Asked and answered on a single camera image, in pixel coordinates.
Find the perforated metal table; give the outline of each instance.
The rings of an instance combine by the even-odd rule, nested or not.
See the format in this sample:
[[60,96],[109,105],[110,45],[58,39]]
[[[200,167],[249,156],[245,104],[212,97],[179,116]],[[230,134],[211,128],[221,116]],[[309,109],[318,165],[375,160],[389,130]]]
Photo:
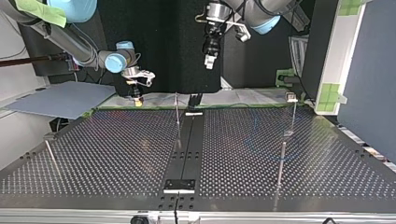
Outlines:
[[[206,109],[179,129],[173,110],[97,111],[49,143],[55,161],[42,146],[0,172],[0,210],[396,214],[396,174],[310,108],[285,136],[291,113]],[[168,179],[195,193],[164,194]]]

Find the black metal plate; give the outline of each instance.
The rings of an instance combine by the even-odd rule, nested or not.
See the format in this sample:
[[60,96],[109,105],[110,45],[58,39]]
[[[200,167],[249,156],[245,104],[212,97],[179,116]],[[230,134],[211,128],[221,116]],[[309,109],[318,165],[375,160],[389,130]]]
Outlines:
[[204,137],[191,134],[202,144],[189,147],[201,162],[183,175],[198,181],[193,210],[396,212],[396,174],[310,108],[297,110],[284,137],[291,119],[292,107],[206,110],[192,127]]

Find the green tape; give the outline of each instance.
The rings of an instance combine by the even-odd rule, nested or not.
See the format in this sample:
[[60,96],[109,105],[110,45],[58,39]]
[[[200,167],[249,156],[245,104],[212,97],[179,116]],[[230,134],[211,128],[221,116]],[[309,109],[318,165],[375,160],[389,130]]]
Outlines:
[[342,0],[338,15],[339,16],[358,15],[360,8],[361,8],[361,0]]
[[15,3],[19,11],[28,12],[43,21],[59,25],[62,28],[66,26],[66,14],[61,8],[50,7],[37,2],[37,0],[15,0]]
[[285,76],[285,77],[294,77],[294,69],[286,69],[286,70],[277,70],[276,71],[276,81],[275,85],[277,87],[292,87],[293,84],[285,84],[285,82],[279,80],[279,76]]
[[89,118],[90,116],[92,116],[92,114],[93,114],[94,112],[95,112],[95,110],[92,109],[92,110],[90,110],[90,111],[87,111],[87,112],[83,113],[81,116],[82,116],[84,119],[87,119],[87,118]]
[[338,104],[340,84],[324,83],[321,87],[317,111],[333,112]]

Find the white panel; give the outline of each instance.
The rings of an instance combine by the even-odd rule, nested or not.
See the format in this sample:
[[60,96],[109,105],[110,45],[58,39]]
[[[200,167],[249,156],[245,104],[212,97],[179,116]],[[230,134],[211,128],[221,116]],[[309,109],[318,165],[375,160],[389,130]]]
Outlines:
[[[323,67],[317,102],[319,102],[323,83],[340,84],[339,93],[341,95],[344,93],[365,7],[366,5],[361,6],[358,15],[336,17]],[[319,115],[338,115],[339,108],[340,104],[337,104],[333,112],[320,112],[317,111],[317,108],[315,111]]]
[[[9,20],[19,31],[17,24],[13,20]],[[22,38],[1,15],[0,31],[0,58],[16,54],[23,49]],[[11,59],[26,57],[29,57],[29,55],[25,51],[22,55]],[[35,70],[31,64],[0,68],[0,101],[45,85],[45,79],[35,76]]]
[[0,113],[0,170],[43,142],[50,117],[17,112]]

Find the grey plastic board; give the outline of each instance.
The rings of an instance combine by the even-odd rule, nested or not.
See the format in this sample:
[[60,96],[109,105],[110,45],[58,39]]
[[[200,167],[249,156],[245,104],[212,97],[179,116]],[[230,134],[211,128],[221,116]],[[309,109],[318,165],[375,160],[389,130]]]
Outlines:
[[21,98],[6,108],[56,118],[77,119],[115,93],[114,87],[65,82]]

